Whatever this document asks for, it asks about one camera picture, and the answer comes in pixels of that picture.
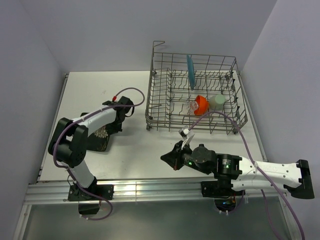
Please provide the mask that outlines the black floral square plate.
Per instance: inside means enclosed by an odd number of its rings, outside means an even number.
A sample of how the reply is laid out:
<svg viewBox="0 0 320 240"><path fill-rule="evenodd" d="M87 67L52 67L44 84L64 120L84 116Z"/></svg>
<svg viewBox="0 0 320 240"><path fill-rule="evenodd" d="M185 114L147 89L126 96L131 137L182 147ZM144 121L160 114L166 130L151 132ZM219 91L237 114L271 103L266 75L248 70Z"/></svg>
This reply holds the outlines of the black floral square plate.
<svg viewBox="0 0 320 240"><path fill-rule="evenodd" d="M104 125L88 136L86 149L93 152L105 152L107 150L109 140L110 134L108 132L108 127Z"/></svg>

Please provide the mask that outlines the clear drinking glass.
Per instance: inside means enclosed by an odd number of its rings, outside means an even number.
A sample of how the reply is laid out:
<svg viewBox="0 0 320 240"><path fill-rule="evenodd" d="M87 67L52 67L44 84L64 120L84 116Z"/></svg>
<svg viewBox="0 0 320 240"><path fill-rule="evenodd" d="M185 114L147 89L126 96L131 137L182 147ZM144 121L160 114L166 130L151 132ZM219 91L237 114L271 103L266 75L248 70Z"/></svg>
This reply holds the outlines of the clear drinking glass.
<svg viewBox="0 0 320 240"><path fill-rule="evenodd" d="M197 116L199 110L199 104L194 100L187 102L183 105L183 113L185 115Z"/></svg>

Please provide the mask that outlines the orange plastic bowl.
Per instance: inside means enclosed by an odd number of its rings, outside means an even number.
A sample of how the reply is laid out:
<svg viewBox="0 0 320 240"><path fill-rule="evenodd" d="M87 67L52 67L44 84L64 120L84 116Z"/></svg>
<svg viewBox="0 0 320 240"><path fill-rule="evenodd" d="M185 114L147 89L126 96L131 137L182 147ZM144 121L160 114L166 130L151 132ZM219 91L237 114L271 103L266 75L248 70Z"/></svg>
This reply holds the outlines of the orange plastic bowl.
<svg viewBox="0 0 320 240"><path fill-rule="evenodd" d="M194 111L194 114L196 116L201 116L201 115L205 114L208 111L209 102L207 101L207 99L204 96L198 95L195 98L195 102L198 105L197 109Z"/></svg>

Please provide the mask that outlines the light green cup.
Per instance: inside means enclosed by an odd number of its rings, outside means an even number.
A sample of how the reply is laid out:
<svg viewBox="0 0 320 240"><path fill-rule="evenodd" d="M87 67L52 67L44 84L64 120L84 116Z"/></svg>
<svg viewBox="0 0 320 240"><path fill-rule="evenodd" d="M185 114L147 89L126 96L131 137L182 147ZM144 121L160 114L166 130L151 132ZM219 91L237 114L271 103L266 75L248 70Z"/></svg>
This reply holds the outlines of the light green cup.
<svg viewBox="0 0 320 240"><path fill-rule="evenodd" d="M210 110L223 110L224 104L226 102L226 97L222 94L213 95L209 100L209 109Z"/></svg>

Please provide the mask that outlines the teal scalloped plate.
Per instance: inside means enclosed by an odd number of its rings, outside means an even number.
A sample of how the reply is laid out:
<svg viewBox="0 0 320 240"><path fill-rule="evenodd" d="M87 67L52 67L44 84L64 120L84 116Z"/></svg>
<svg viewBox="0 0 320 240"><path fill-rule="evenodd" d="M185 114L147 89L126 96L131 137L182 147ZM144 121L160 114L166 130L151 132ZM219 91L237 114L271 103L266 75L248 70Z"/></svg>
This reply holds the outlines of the teal scalloped plate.
<svg viewBox="0 0 320 240"><path fill-rule="evenodd" d="M190 89L193 91L196 86L196 78L195 78L194 62L189 54L186 55L186 62L187 62L189 86L190 86Z"/></svg>

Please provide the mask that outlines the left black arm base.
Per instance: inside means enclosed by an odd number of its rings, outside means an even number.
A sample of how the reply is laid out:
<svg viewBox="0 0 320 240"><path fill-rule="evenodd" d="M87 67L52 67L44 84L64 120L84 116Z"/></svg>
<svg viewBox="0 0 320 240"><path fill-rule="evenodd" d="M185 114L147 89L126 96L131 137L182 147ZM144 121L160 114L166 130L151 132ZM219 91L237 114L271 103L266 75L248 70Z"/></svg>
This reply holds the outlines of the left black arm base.
<svg viewBox="0 0 320 240"><path fill-rule="evenodd" d="M93 193L88 193L80 189L76 184L69 187L67 200L69 202L78 202L78 213L80 217L91 221L99 221L108 218L112 211L113 205L110 200L113 199L114 185L113 184L98 184L93 190ZM109 205L109 212L105 216L94 218L102 202Z"/></svg>

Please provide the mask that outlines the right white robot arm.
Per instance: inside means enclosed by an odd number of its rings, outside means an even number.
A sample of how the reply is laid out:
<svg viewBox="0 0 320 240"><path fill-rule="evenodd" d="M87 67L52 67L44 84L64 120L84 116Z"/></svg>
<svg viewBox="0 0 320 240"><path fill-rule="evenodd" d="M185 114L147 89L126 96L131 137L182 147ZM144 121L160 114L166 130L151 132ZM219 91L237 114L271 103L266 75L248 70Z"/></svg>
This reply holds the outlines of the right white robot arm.
<svg viewBox="0 0 320 240"><path fill-rule="evenodd" d="M213 180L200 183L205 198L240 196L247 191L278 188L293 198L314 199L310 167L307 160L295 163L252 162L243 156L216 153L200 144L195 149L179 141L161 160L175 171L189 167Z"/></svg>

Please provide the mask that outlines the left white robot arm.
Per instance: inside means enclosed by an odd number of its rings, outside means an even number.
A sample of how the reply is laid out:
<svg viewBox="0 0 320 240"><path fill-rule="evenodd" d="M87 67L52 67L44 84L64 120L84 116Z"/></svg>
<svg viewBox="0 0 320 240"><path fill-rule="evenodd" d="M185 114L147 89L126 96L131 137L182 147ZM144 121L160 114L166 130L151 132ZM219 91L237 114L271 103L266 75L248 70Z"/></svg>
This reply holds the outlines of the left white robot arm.
<svg viewBox="0 0 320 240"><path fill-rule="evenodd" d="M91 200L98 193L97 178L90 172L85 156L87 151L104 152L110 136L122 131L122 123L133 113L135 107L130 98L122 96L119 101L106 101L102 107L115 106L92 115L85 113L79 118L61 118L50 140L48 153L66 167L79 185L79 194Z"/></svg>

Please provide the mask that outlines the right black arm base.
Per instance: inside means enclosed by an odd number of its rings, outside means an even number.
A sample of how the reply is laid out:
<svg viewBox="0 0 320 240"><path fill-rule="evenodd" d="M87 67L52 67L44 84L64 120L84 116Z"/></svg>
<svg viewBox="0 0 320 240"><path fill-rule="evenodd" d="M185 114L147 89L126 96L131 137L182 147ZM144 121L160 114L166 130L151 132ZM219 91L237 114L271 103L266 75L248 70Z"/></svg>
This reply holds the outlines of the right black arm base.
<svg viewBox="0 0 320 240"><path fill-rule="evenodd" d="M233 184L226 180L201 181L201 194L204 198L228 198L244 196L244 190L233 190Z"/></svg>

